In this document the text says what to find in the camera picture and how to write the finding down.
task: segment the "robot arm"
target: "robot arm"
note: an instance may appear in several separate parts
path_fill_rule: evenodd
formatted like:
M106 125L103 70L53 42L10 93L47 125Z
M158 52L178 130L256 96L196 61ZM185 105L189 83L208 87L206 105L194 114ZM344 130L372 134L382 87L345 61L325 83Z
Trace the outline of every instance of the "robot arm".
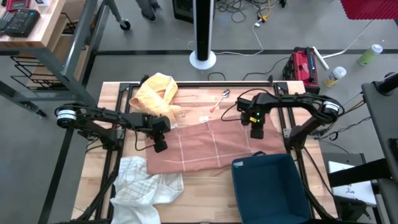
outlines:
M340 108L343 107L333 98L328 96L313 95L311 93L274 96L270 93L258 93L247 100L238 97L237 110L241 112L242 125L251 123L251 138L264 137L263 125L265 114L273 108L304 108L312 117L303 125L295 126L291 130L284 130L287 137L285 146L290 149L303 149L307 135L321 125L334 123Z
M78 104L66 104L55 110L57 124L61 128L75 128L87 139L97 137L104 148L117 150L119 147L116 129L105 129L94 123L103 121L145 133L154 140L155 151L167 149L164 133L170 131L170 120L166 116L153 116L147 113L121 113L105 108L89 108Z

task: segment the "wooden table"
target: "wooden table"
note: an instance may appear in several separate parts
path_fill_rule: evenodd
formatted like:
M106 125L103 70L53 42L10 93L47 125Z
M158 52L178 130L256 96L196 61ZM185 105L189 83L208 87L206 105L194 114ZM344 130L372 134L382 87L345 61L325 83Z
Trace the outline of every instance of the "wooden table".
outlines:
M103 83L98 103L99 107L115 109L119 84L119 82ZM288 82L288 86L290 94L305 92L302 82ZM178 119L178 126L184 127L198 124L198 118L204 115L209 116L210 119L219 119L225 109L236 101L238 95L252 87L229 88L231 90L230 96L223 100L214 113L210 113L209 109L219 100L225 88L179 88L173 104L180 105L185 110L185 117ZM268 88L268 90L271 93L274 92L272 88ZM251 91L245 97L251 98L257 93L258 91ZM124 105L124 102L126 102L126 97L124 97L122 105ZM310 114L304 109L294 108L293 111L298 125L304 123L310 117ZM238 114L236 110L231 110L228 113L231 115ZM271 119L275 127L280 131L277 110L271 111ZM104 127L110 127L110 124L101 124ZM143 134L140 134L138 139L138 148L141 148L144 146ZM318 141L307 139L305 145L321 170L323 178L328 182ZM105 154L105 150L94 149L86 155L72 218L81 215L82 210L90 204L99 191ZM134 133L129 130L126 133L123 156L146 156L145 151L135 151ZM334 201L323 186L318 173L304 151L303 158L310 190L325 209L331 215L336 216ZM159 211L162 222L240 222L234 196L231 169L229 167L184 173L183 182L184 192L173 203L155 206Z
M40 19L27 38L0 36L0 48L3 47L47 47L53 33L65 0L52 0L48 7L39 7L35 1L30 1L30 9L38 10ZM0 15L6 10L0 7Z

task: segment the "concrete floor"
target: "concrete floor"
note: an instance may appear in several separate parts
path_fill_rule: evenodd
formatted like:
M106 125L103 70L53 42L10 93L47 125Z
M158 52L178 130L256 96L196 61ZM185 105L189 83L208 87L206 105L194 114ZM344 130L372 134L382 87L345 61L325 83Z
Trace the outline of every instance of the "concrete floor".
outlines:
M157 23L149 24L141 17L135 2L119 0L123 18L132 22L132 30L122 32L112 15L106 26L101 50L183 50L193 40L193 26L177 21L172 14L172 4L159 1L164 8ZM213 26L213 49L259 49L251 31L256 21L254 9L244 11L246 21L235 24L227 12L217 12ZM272 8L269 22L256 29L265 49L293 49L316 46L318 49L343 49L361 31L368 21L350 21L344 15L339 1L289 1L289 6ZM366 49L371 44L381 44L385 49L398 48L398 27L394 21L374 21L353 49ZM101 84L106 81L138 81L143 75L162 72L176 80L206 80L210 72L223 72L227 80L241 80L247 72L265 72L282 57L288 55L258 55L242 57L219 55L216 65L209 71L192 68L187 55L160 56L98 56L91 73L88 91L98 99ZM359 55L342 55L327 60L331 68L343 66L348 74L333 88L321 85L322 94L334 97L341 103L361 91L360 85L380 80L386 73L396 71L398 55L380 55L372 64L362 67L356 63ZM329 72L318 63L318 76L323 80ZM8 76L17 73L7 57L0 58L4 82L18 89L21 86ZM284 62L279 63L272 75L281 78ZM248 80L265 80L252 76ZM354 105L360 97L350 101ZM64 130L56 125L52 111L61 102L38 103L48 118L37 119L33 114L0 98L0 121L3 134L0 157L0 222L35 223L47 193L52 172L62 143ZM364 106L342 117L334 129L356 123L369 116ZM62 175L50 222L70 218L84 161L87 141L74 136L67 164ZM372 122L340 134L336 144L349 152L363 152L368 161L383 157ZM321 143L323 152L339 152L327 143Z

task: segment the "plastic bottle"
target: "plastic bottle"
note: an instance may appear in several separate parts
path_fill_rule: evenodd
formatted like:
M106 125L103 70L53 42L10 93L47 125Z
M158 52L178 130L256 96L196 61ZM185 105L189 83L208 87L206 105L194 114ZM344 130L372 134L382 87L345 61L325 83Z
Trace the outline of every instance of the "plastic bottle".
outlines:
M383 51L383 47L378 44L373 44L372 47L367 49L365 53L358 59L360 65L369 64L374 58L376 58Z
M347 71L343 67L336 67L330 73L329 77L323 81L323 84L327 87L334 86L339 79L342 79L347 74Z

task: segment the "blue bin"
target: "blue bin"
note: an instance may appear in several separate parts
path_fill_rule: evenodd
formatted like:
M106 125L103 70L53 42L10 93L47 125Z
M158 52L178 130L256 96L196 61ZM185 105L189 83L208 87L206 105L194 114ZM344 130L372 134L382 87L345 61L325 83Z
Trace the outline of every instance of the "blue bin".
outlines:
M242 223L296 224L311 219L299 173L289 154L235 159L232 176Z

